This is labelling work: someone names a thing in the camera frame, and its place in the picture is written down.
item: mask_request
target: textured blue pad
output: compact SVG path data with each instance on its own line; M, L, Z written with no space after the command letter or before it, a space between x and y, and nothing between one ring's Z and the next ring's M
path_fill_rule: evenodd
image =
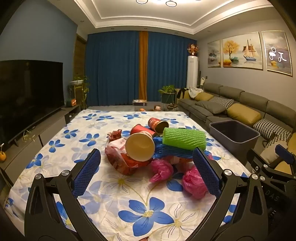
M96 150L91 156L86 158L86 163L81 168L80 172L74 179L72 194L75 198L84 194L89 182L95 174L98 166L101 162L101 154L99 150Z
M290 153L287 149L283 146L278 144L275 148L276 154L278 154L286 163L293 164L295 161L294 155Z
M154 155L152 156L153 158L160 159L165 156L177 156L177 157L192 159L191 150L185 150L182 148L165 145L163 144L162 137L154 137L153 141L155 144L155 152L154 152Z
M221 194L220 179L211 168L208 160L201 154L198 148L193 150L193 162L198 169L209 193L215 195L218 198Z

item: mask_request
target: curtain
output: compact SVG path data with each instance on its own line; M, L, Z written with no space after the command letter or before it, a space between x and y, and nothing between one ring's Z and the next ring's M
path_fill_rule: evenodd
M139 99L147 100L148 32L139 32Z
M139 95L139 33L88 35L85 72L88 106L132 104Z
M163 86L186 87L187 48L196 40L155 32L149 32L148 40L147 97L160 101L158 90Z

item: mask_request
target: cabinet drawer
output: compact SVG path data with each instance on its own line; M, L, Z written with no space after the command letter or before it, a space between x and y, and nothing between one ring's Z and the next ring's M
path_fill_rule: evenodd
M42 132L39 136L43 146L45 146L65 125L65 117L62 117L57 122L52 124L48 129Z
M35 155L41 150L41 148L42 145L39 138L37 137L35 141L32 141L12 160L12 162L5 169L5 172L13 183L16 182L19 175L35 157Z

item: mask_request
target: ceiling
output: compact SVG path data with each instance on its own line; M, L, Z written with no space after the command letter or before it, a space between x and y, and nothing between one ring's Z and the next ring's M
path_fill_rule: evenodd
M136 0L48 1L77 23L85 34L146 30L198 39L206 29L233 21L243 13L241 23L278 17L268 0L173 0L176 7L167 6L168 0L148 0L146 4L138 4Z

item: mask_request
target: sofa backrest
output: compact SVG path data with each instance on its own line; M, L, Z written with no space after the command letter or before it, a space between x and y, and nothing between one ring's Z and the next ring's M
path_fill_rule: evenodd
M239 102L258 111L261 114L261 117L264 118L268 102L267 98L249 92L241 92Z
M207 92L209 94L212 94L214 96L219 96L219 88L222 85L220 84L214 84L214 83L205 83L203 88L204 88L204 92Z
M241 89L229 87L229 86L221 86L219 88L219 94L221 97L225 97L228 99L234 99L235 101L239 101L240 93L244 92Z
M296 123L296 112L283 104L269 100L264 118L292 132Z

